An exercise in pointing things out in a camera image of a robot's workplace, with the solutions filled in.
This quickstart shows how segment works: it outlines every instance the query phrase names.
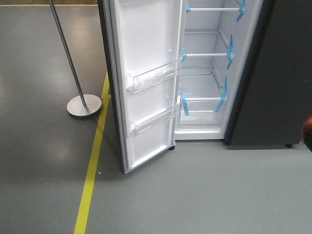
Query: blue packing tape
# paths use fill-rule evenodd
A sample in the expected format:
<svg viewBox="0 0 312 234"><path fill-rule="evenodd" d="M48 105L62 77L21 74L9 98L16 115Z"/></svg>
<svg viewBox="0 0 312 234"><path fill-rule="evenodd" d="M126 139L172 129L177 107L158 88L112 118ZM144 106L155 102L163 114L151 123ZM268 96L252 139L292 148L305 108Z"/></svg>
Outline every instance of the blue packing tape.
<svg viewBox="0 0 312 234"><path fill-rule="evenodd" d="M186 49L183 48L183 49L182 49L182 62L186 59L186 56L187 56Z"/></svg>
<svg viewBox="0 0 312 234"><path fill-rule="evenodd" d="M191 11L191 6L189 4L187 4L187 6L186 6L186 13L188 13L190 11Z"/></svg>
<svg viewBox="0 0 312 234"><path fill-rule="evenodd" d="M221 101L219 105L216 107L215 112L218 113L221 110L222 106L225 104L227 92L228 92L228 78L225 77L225 82L224 82L223 91L221 95Z"/></svg>
<svg viewBox="0 0 312 234"><path fill-rule="evenodd" d="M230 42L230 45L229 45L229 49L228 49L228 52L226 54L226 57L228 57L228 60L229 60L229 64L228 64L228 70L233 62L233 58L234 58L234 55L233 55L233 49L234 49L234 45L233 45L233 35L231 34L231 42Z"/></svg>
<svg viewBox="0 0 312 234"><path fill-rule="evenodd" d="M238 16L237 19L236 19L237 22L239 22L240 19L243 17L243 15L244 15L244 13L245 13L245 9L246 9L245 0L242 0L242 3L241 3L240 6L239 6L240 14L239 14L239 16Z"/></svg>
<svg viewBox="0 0 312 234"><path fill-rule="evenodd" d="M180 97L181 97L181 99L182 99L184 114L185 114L186 116L189 116L189 115L190 115L190 113L189 113L189 107L188 107L188 105L187 105L187 101L186 101L186 98L185 98L185 96L184 96L182 90L180 90Z"/></svg>

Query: concrete floor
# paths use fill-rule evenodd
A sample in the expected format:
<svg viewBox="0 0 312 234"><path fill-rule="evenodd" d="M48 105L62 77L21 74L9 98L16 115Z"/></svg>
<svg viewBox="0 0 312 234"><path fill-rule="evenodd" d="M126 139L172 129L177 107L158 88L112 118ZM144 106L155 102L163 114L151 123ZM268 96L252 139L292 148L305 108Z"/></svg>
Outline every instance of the concrete floor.
<svg viewBox="0 0 312 234"><path fill-rule="evenodd" d="M97 0L54 0L54 4L92 4L97 5ZM0 0L0 5L18 4L49 4L48 0Z"/></svg>
<svg viewBox="0 0 312 234"><path fill-rule="evenodd" d="M105 76L96 7L60 7L85 93ZM0 7L0 233L73 233L97 117L77 95L48 7ZM123 175L111 105L87 234L310 234L312 155L179 142Z"/></svg>

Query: round metal base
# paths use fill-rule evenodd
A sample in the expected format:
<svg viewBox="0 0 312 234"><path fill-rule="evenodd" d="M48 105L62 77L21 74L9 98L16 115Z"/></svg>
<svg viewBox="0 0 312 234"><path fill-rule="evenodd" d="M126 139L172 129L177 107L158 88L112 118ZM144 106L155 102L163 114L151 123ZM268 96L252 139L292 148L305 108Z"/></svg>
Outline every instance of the round metal base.
<svg viewBox="0 0 312 234"><path fill-rule="evenodd" d="M92 94L83 95L86 106L83 106L80 96L77 96L67 104L67 111L77 117L87 117L95 114L101 109L102 101L99 97Z"/></svg>

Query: yellow tape line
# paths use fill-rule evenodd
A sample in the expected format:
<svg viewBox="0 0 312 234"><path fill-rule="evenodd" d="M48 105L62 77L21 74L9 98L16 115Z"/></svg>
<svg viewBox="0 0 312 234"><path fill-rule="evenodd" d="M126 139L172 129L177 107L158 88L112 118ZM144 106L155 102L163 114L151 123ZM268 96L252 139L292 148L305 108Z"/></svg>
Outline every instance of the yellow tape line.
<svg viewBox="0 0 312 234"><path fill-rule="evenodd" d="M99 115L99 119L97 122L97 131L93 142L93 148L91 152L91 158L89 162L88 172L86 176L86 180L84 182L84 188L82 192L80 207L78 211L78 217L76 220L76 226L74 234L85 234L87 222L88 222L88 216L89 216L89 210L92 200L92 194L93 194L93 187L94 187L94 181L97 173L98 168L98 158L99 153L101 150L101 144L104 134L104 127L107 117L107 110L108 110L108 103L109 103L109 81L108 81L108 75L106 74L105 81L104 81L104 87L102 92L102 109Z"/></svg>
<svg viewBox="0 0 312 234"><path fill-rule="evenodd" d="M16 4L16 5L0 5L0 6L50 6L49 4ZM56 4L55 6L97 6L97 4Z"/></svg>

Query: door shelf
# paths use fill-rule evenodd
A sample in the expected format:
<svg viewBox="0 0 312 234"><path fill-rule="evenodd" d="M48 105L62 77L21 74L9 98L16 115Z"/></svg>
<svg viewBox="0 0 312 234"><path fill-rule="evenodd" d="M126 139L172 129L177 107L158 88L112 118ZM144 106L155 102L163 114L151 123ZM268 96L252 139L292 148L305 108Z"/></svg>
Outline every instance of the door shelf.
<svg viewBox="0 0 312 234"><path fill-rule="evenodd" d="M178 105L172 107L169 110L159 111L158 113L154 113L149 117L141 119L136 122L130 121L130 135L139 136L141 133L146 130L155 127L167 120L171 120L176 117L176 110L178 109Z"/></svg>
<svg viewBox="0 0 312 234"><path fill-rule="evenodd" d="M126 72L127 89L133 93L137 93L155 84L176 77L181 72L181 62L182 57L179 57L179 59L173 62L169 62L139 75L131 75Z"/></svg>

